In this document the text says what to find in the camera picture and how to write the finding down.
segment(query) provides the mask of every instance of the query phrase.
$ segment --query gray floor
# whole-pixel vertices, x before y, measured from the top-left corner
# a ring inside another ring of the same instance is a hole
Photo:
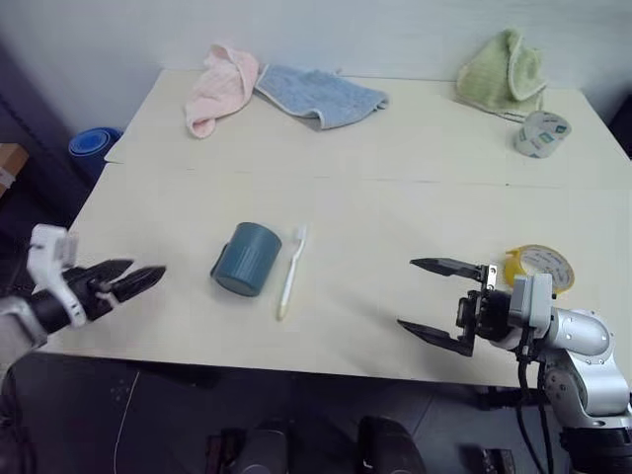
[[[312,463],[316,472],[347,472],[345,459],[364,415],[402,423],[431,473],[477,472],[467,455],[476,446],[511,449],[518,473],[535,472],[514,410],[480,410],[474,387],[34,354],[18,362],[15,374],[39,473],[113,472],[120,419],[137,370],[118,474],[202,474],[208,435],[253,428],[270,417],[294,420],[303,445],[323,459]],[[525,417],[544,459],[536,410],[526,409]],[[551,419],[556,472],[566,473],[567,456]]]

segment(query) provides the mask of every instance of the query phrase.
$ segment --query blue object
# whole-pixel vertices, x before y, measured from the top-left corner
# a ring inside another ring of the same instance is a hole
[[[120,136],[120,131],[114,128],[91,128],[72,138],[68,144],[68,151],[79,169],[97,183],[106,166],[105,157],[110,148],[119,141]]]
[[[292,116],[319,119],[322,129],[360,121],[385,109],[388,96],[321,71],[269,64],[255,89]]]
[[[242,222],[210,271],[224,288],[243,296],[257,296],[264,287],[280,249],[274,232],[254,222]]]

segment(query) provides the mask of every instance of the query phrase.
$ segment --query cardboard box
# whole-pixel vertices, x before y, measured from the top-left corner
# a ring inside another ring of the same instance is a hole
[[[29,154],[17,143],[0,143],[0,198],[11,188]]]

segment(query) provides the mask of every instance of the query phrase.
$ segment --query white toothbrush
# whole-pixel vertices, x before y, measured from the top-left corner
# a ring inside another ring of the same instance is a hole
[[[287,278],[285,279],[285,286],[283,287],[283,295],[280,298],[280,305],[278,306],[278,313],[276,318],[282,321],[287,314],[287,304],[289,303],[289,294],[292,292],[292,285],[294,283],[294,275],[296,274],[296,266],[298,265],[298,259],[300,259],[303,249],[305,248],[305,241],[307,240],[307,226],[301,225],[296,229],[294,234],[294,240],[298,242],[298,248],[292,260],[289,264],[289,272],[287,272]]]

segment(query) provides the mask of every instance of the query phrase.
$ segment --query white table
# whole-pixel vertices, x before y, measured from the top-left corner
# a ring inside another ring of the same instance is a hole
[[[462,357],[395,320],[454,335],[457,300],[476,287],[412,258],[501,263],[505,250],[540,243],[576,272],[557,304],[599,312],[632,378],[630,165],[580,93],[548,92],[547,108],[574,132],[552,157],[532,160],[510,147],[516,125],[453,103],[449,85],[418,81],[362,80],[392,104],[349,127],[316,132],[255,98],[194,140],[181,108],[196,76],[163,72],[73,226],[82,264],[131,257],[168,271],[116,313],[53,336],[47,351],[515,386],[511,355],[479,340]],[[257,298],[208,275],[248,220],[283,240]],[[279,323],[301,223],[308,245]]]

